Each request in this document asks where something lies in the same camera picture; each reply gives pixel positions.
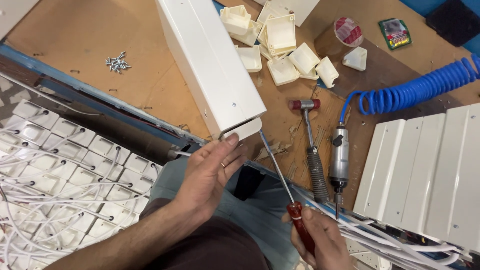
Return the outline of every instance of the blue coiled hose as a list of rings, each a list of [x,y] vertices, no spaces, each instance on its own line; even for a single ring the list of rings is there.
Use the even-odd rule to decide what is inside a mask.
[[[474,53],[471,57],[477,71],[480,72],[480,58]],[[377,91],[353,91],[343,105],[339,122],[344,122],[345,110],[355,94],[360,94],[359,108],[361,113],[365,115],[385,113],[412,107],[472,83],[476,79],[480,79],[480,74],[475,72],[468,59],[464,57],[462,61],[455,61],[399,86]],[[363,107],[364,98],[367,99],[368,110]]]

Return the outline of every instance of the hand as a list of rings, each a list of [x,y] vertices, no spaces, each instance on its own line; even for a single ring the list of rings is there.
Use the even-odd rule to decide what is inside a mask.
[[[305,249],[295,226],[292,226],[290,240],[302,259],[314,269],[350,269],[351,263],[347,244],[345,238],[340,235],[337,222],[309,207],[304,207],[301,213],[303,224],[305,224],[305,228],[315,242],[315,257],[313,257]],[[282,217],[282,221],[290,221],[288,213]]]
[[[195,221],[203,223],[212,217],[227,181],[247,160],[247,147],[237,147],[238,143],[238,135],[232,134],[225,141],[208,143],[188,158],[185,178],[173,202],[191,211]]]

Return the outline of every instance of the snack packet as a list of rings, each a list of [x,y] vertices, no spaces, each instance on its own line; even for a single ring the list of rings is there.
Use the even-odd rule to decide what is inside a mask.
[[[378,25],[390,50],[412,43],[408,28],[402,20],[391,18],[379,21]]]

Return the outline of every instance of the wooden workbench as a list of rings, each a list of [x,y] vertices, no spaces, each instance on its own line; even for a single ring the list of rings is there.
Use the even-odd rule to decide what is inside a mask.
[[[252,0],[220,2],[226,6],[244,4],[252,19],[261,10]],[[262,117],[267,140],[271,145],[280,143],[284,153],[279,154],[277,160],[282,171],[304,187],[311,186],[305,154],[308,140],[301,114],[288,110],[288,100],[319,98],[322,101],[321,108],[311,112],[311,119],[327,174],[330,159],[327,138],[336,126],[344,97],[349,92],[399,84],[470,55],[437,36],[420,15],[398,0],[321,0],[302,27],[297,28],[297,45],[306,42],[313,49],[314,38],[341,16],[358,21],[367,38],[362,45],[369,50],[365,72],[335,63],[340,77],[332,92],[306,79],[275,86],[265,59],[264,68],[251,74],[268,110]],[[377,24],[391,17],[404,20],[414,40],[413,44],[393,52],[388,50]],[[41,0],[8,34],[6,43],[158,119],[209,139],[188,86],[168,50],[154,0]],[[109,72],[105,58],[116,57],[121,51],[126,51],[125,60],[132,68],[122,75]],[[445,102],[434,100],[388,116],[363,116],[353,105],[347,125],[351,179],[344,193],[345,206],[353,208],[376,123],[444,112],[452,106],[478,102],[476,88],[479,85],[473,83],[453,91],[442,98]],[[250,147],[249,158],[254,159],[262,143],[257,136],[249,137],[246,143]],[[271,166],[268,160],[260,162]]]

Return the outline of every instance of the dark shirt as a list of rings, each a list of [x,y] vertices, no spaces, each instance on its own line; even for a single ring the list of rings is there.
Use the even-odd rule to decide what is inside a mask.
[[[140,219],[169,203],[157,198]],[[144,270],[267,270],[267,262],[255,241],[241,227],[213,216],[185,239],[167,249]]]

